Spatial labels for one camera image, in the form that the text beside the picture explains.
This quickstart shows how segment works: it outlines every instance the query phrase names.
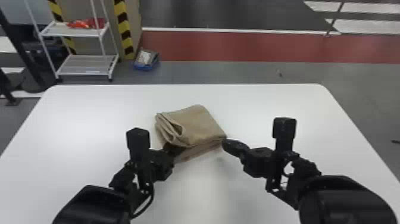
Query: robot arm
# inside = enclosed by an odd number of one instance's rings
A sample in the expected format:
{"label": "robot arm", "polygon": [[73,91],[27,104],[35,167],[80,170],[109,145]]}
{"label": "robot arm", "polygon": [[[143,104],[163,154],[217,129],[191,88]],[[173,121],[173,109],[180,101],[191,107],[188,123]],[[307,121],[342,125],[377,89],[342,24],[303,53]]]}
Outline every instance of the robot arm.
{"label": "robot arm", "polygon": [[85,186],[57,214],[53,224],[129,224],[150,206],[154,182],[165,181],[172,174],[173,158],[163,150],[149,149],[147,130],[134,128],[126,138],[130,160],[114,175],[109,188]]}
{"label": "robot arm", "polygon": [[[275,150],[250,149],[226,139],[224,150],[240,158],[243,171],[253,178],[266,178],[265,190],[299,211],[302,224],[397,223],[389,205],[377,194],[346,176],[322,175],[315,163],[292,151],[296,120],[276,118]],[[294,172],[284,168],[292,163]],[[287,184],[282,184],[282,177]]]}

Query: beige towel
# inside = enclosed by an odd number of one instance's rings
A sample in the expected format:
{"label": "beige towel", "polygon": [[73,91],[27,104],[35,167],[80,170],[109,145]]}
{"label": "beige towel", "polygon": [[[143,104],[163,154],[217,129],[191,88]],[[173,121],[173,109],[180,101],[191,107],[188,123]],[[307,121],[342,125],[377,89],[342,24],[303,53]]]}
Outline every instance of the beige towel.
{"label": "beige towel", "polygon": [[155,116],[161,140],[186,149],[175,162],[186,161],[218,148],[226,138],[224,131],[202,105],[162,112]]}

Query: red object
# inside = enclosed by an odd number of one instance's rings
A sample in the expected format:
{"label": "red object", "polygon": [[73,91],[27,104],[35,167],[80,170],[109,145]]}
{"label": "red object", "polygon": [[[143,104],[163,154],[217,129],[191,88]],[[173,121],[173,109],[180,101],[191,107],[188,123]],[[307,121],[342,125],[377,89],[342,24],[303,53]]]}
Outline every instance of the red object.
{"label": "red object", "polygon": [[[97,28],[94,18],[89,18],[89,19],[85,20],[85,22],[90,26],[90,28],[92,28],[92,29]],[[103,29],[104,24],[105,24],[104,18],[97,18],[97,22],[99,23],[99,29]]]}
{"label": "red object", "polygon": [[83,28],[83,29],[89,29],[90,26],[82,20],[76,20],[73,22],[69,22],[67,23],[67,26],[69,26],[70,28]]}
{"label": "red object", "polygon": [[[104,18],[97,18],[97,22],[99,23],[99,29],[104,28],[105,20]],[[94,18],[88,18],[85,20],[75,20],[67,23],[67,26],[70,28],[81,28],[81,29],[96,29],[96,22]]]}

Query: shelf rack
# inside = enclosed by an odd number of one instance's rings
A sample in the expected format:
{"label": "shelf rack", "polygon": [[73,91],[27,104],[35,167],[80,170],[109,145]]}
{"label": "shelf rack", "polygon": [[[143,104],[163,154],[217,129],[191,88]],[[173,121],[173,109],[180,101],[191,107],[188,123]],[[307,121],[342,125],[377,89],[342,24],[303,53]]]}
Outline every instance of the shelf rack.
{"label": "shelf rack", "polygon": [[[106,23],[103,28],[99,28],[98,17],[95,9],[93,0],[90,1],[92,7],[93,17],[95,21],[96,29],[74,29],[66,25],[66,23],[60,23],[52,21],[48,24],[41,32],[39,31],[38,24],[33,16],[32,10],[27,0],[24,0],[25,6],[28,10],[29,16],[32,19],[35,31],[38,33],[39,40],[43,46],[43,50],[47,56],[50,67],[54,72],[54,76],[57,80],[61,80],[60,76],[81,76],[81,75],[94,75],[94,76],[108,76],[108,80],[113,80],[113,71],[117,61],[119,59],[117,44],[115,43],[115,37],[110,29],[110,20],[105,9],[104,0],[99,0],[103,9],[103,13],[106,19]],[[110,31],[112,43],[114,44],[115,54],[106,55],[103,37],[107,31]],[[67,47],[69,56],[65,59],[62,65],[56,70],[50,54],[46,48],[44,37],[61,37],[65,44],[63,37],[70,38],[98,38],[102,55],[74,55],[71,50]]]}

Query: red floor stripe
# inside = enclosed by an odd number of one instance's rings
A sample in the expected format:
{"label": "red floor stripe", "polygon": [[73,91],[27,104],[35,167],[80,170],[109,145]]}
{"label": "red floor stripe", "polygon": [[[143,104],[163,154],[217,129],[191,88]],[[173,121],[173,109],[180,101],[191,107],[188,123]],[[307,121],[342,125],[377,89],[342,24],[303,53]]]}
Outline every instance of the red floor stripe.
{"label": "red floor stripe", "polygon": [[400,64],[400,36],[143,32],[164,61],[298,61]]}

